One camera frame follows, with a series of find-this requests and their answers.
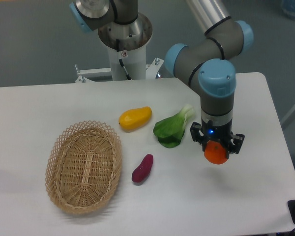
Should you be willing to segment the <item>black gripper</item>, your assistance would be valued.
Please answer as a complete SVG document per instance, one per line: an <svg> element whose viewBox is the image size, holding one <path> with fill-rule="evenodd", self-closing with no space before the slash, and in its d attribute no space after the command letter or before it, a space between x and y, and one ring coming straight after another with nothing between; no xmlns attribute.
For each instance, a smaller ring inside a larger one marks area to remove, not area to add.
<svg viewBox="0 0 295 236"><path fill-rule="evenodd" d="M230 154L239 154L245 139L244 134L232 133L232 121L221 126L214 126L211 120L201 120L201 124L193 122L190 127L192 140L202 146L202 151L205 151L208 141L220 143L226 148L226 158L229 159Z"/></svg>

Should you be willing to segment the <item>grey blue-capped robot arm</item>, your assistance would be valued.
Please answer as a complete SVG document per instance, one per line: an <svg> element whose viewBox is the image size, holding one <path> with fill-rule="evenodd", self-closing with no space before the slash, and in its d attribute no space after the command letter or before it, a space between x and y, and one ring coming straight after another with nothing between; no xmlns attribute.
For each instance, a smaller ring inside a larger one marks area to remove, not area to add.
<svg viewBox="0 0 295 236"><path fill-rule="evenodd" d="M230 59L251 47L254 34L244 21L234 21L219 0L187 4L206 38L195 48L172 46L164 65L200 96L201 122L193 123L190 133L208 161L222 164L239 153L244 141L243 134L232 132L236 72ZM113 80L147 78L152 25L136 0L75 0L69 7L83 31L98 32L109 53Z"/></svg>

